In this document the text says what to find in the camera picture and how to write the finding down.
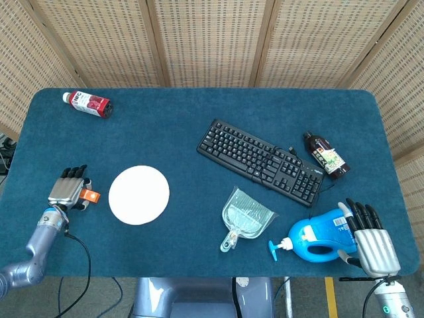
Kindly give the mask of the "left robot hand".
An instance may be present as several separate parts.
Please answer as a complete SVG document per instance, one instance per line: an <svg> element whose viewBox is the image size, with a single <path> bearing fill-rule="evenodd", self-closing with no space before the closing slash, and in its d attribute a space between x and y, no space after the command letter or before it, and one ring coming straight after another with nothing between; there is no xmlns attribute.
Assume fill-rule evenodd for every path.
<svg viewBox="0 0 424 318"><path fill-rule="evenodd" d="M57 205L63 211L76 209L85 210L89 205L88 199L82 199L83 190L92 190L91 180L84 176L87 165L66 168L56 180L49 196L48 204Z"/></svg>

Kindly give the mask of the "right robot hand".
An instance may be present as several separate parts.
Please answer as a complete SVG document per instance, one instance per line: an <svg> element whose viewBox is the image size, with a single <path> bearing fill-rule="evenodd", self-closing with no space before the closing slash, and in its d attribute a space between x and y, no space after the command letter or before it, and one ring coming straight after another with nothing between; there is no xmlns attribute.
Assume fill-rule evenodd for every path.
<svg viewBox="0 0 424 318"><path fill-rule="evenodd" d="M347 264L362 268L371 278L395 276L401 266L389 233L371 205L363 205L347 198L339 202L348 227L356 244L357 257L344 250L337 250L339 258Z"/></svg>

